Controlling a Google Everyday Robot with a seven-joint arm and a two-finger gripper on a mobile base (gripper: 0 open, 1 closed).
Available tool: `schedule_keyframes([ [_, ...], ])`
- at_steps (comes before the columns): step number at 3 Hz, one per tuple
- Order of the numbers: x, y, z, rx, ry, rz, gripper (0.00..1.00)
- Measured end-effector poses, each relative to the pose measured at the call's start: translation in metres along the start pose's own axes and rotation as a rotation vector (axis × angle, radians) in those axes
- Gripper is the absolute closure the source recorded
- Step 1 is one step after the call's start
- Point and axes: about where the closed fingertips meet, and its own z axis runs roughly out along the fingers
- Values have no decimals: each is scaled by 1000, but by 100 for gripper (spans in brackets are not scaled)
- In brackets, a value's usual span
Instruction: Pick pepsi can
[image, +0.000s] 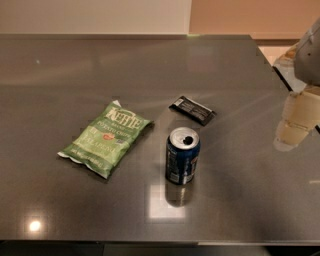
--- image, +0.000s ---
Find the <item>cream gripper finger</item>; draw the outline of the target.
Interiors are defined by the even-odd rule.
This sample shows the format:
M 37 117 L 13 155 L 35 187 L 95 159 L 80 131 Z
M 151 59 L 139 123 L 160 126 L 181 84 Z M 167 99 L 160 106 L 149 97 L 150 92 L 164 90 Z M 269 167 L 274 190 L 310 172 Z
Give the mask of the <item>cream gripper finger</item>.
M 294 66 L 296 51 L 297 45 L 294 44 L 274 61 L 274 66 L 292 68 Z
M 319 124 L 320 87 L 307 85 L 301 92 L 290 92 L 284 104 L 273 145 L 279 151 L 290 151 Z

